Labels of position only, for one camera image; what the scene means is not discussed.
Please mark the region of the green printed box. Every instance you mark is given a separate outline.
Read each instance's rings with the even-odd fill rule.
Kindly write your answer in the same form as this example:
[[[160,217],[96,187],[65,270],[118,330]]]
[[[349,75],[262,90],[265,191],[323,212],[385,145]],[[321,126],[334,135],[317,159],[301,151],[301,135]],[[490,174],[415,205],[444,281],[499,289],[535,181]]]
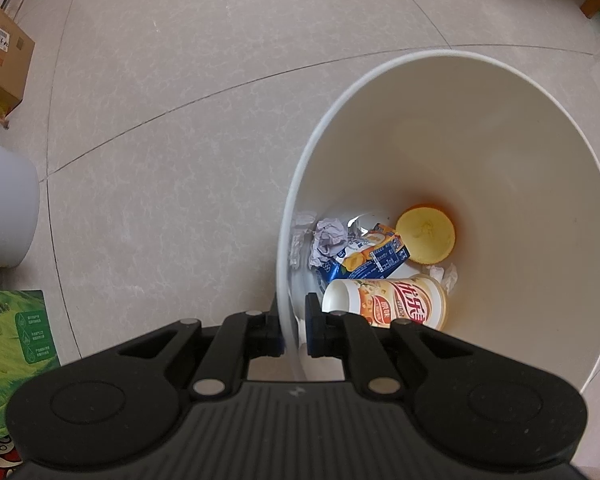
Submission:
[[[0,439],[5,410],[29,379],[58,367],[59,359],[40,290],[0,290]]]

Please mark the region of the white round trash bin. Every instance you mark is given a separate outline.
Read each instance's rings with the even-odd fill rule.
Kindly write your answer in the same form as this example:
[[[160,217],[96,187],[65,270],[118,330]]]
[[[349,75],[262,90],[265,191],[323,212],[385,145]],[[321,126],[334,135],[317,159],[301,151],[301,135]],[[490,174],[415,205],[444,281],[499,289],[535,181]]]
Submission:
[[[276,298],[294,376],[318,220],[393,223],[408,208],[453,221],[460,277],[450,335],[577,388],[600,362],[600,163],[568,112],[494,58],[426,50],[385,62],[312,132],[280,225]]]

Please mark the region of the yellow round lid cup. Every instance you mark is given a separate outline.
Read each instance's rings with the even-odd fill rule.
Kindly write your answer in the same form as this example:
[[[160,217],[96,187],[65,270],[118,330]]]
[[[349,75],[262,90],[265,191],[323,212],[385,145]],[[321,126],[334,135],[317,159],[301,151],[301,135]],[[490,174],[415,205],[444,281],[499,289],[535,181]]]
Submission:
[[[396,220],[396,234],[410,253],[414,263],[431,266],[451,255],[456,242],[456,229],[441,209],[415,206]]]

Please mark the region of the orange yellow milk tea cup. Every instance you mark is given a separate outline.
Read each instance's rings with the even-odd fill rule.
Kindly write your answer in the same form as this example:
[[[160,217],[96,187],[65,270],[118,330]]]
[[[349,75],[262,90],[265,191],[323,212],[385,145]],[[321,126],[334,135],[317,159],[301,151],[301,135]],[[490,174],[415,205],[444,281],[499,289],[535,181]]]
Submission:
[[[405,318],[441,330],[446,321],[446,293],[424,274],[396,280],[335,280],[324,292],[322,310],[361,315],[379,328]]]

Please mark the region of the white paper ball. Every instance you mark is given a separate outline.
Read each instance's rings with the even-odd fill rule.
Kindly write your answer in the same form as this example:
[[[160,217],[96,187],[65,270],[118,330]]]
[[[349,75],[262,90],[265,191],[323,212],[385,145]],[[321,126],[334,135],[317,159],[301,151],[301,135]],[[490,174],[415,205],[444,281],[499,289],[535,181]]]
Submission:
[[[309,267],[320,268],[330,263],[348,244],[349,232],[337,218],[325,218],[317,222],[309,254]]]

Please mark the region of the blue milk carton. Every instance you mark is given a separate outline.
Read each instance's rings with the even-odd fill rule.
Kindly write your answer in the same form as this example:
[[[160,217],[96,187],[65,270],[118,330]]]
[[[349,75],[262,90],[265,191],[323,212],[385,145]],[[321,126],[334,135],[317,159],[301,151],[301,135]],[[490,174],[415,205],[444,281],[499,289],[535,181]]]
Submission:
[[[377,223],[364,234],[350,236],[315,272],[325,284],[335,280],[377,280],[388,278],[410,255],[394,229]]]

